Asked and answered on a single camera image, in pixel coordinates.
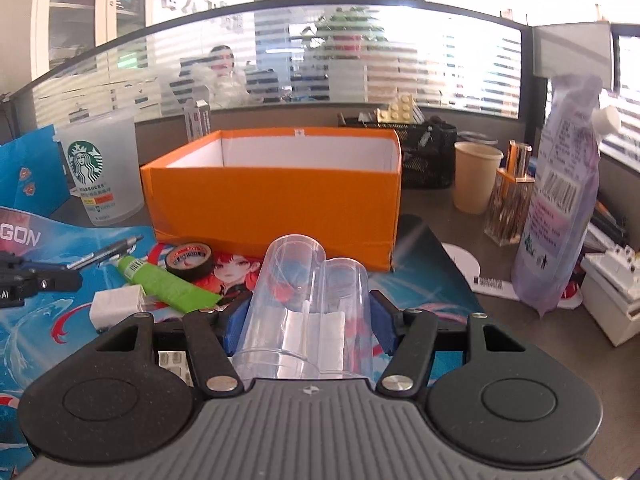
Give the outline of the black tape roll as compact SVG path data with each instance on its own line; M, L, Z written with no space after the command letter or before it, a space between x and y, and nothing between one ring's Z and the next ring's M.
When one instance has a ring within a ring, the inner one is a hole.
M203 243L188 243L172 248L165 256L166 270L187 282L194 282L213 270L212 248Z

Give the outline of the black pen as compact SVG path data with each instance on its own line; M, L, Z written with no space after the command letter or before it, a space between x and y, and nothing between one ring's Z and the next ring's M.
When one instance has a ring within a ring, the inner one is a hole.
M136 248L137 244L142 240L142 236L132 236L119 240L111 245L97 250L96 252L90 252L89 255L81 257L79 260L69 263L66 268L68 270L80 271L100 264L107 260L114 258L120 258L123 255L130 254Z

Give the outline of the white power adapter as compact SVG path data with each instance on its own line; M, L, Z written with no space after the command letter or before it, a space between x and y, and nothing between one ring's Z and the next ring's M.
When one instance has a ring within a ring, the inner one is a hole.
M91 301L89 318L97 332L109 330L125 318L144 311L144 291L141 285L96 292Z

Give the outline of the clear plastic tube container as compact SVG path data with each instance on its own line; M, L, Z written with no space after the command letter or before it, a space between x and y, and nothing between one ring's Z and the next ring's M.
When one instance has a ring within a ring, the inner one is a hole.
M231 362L244 384L256 378L371 379L366 268L351 258L329 258L306 235L272 242Z

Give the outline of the green tube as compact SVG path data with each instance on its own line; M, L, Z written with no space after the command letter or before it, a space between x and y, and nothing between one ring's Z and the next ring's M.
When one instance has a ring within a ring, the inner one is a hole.
M140 285L147 295L182 314L216 307L221 296L193 285L159 266L133 256L117 261L119 273L130 284Z

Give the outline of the anime printed desk mat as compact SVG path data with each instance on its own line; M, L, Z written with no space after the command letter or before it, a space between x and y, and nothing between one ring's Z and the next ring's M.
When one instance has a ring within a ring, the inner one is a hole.
M1 211L1 475L12 479L32 461L17 423L23 390L42 373L93 338L93 296L121 288L117 269L124 246L130 255L164 271L186 271L194 285L228 304L254 289L262 260L160 243L148 226L81 228L25 211ZM111 257L82 264L107 250ZM404 214L398 223L393 270L372 273L369 285L398 308L422 308L443 320L463 323L480 303L466 281L480 265L454 246L442 246L423 219Z

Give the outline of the blue paper bag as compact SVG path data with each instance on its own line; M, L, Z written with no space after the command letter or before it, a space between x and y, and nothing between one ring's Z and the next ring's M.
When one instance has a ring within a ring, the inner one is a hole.
M70 198L54 128L26 133L0 148L0 206L49 217Z

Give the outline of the clear acrylic pen holder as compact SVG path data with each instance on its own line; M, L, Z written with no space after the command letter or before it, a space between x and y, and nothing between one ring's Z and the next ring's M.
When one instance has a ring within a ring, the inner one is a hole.
M535 178L528 174L532 147L509 142L506 166L496 171L485 222L485 234L498 246L520 242L525 226Z

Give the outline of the purple plastic refill pouch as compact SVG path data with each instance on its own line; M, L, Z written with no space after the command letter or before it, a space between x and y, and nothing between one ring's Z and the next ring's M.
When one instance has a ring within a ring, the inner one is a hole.
M600 77L562 75L551 85L533 196L511 273L518 299L539 315L558 306L570 281L596 206L600 143L620 128L616 108L600 107Z

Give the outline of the beige paper cup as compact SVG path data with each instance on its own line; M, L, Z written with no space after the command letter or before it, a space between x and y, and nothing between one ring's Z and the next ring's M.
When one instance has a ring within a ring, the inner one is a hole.
M454 174L454 206L466 214L484 214L487 209L502 151L490 145L457 142Z

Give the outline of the black mesh desk organizer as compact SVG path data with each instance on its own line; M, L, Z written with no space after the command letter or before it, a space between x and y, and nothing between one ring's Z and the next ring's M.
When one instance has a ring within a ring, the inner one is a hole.
M360 117L337 115L340 127L393 129L401 147L401 186L418 190L449 188L454 182L458 130L432 116L422 124L367 122Z

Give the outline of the white box at right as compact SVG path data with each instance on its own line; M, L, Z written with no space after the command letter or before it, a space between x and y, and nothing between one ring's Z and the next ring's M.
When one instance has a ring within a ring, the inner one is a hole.
M615 246L585 255L584 306L614 347L639 333L639 254Z

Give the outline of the small grey carton box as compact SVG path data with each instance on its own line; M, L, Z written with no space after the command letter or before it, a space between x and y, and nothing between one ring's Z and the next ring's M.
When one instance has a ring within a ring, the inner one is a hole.
M212 132L210 107L206 100L187 99L183 107L186 138L189 142L208 136Z

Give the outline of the person in white coat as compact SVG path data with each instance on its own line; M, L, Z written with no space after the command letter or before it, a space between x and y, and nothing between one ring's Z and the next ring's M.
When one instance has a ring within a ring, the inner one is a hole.
M206 61L192 68L193 79L208 91L212 110L253 106L262 102L247 90L245 73L235 67L233 51L225 44L218 44L209 51Z

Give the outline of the potted green plant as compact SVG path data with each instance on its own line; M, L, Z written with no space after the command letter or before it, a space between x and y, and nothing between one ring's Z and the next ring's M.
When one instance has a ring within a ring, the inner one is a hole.
M303 46L319 60L353 60L390 48L378 12L368 6L330 9L302 35Z

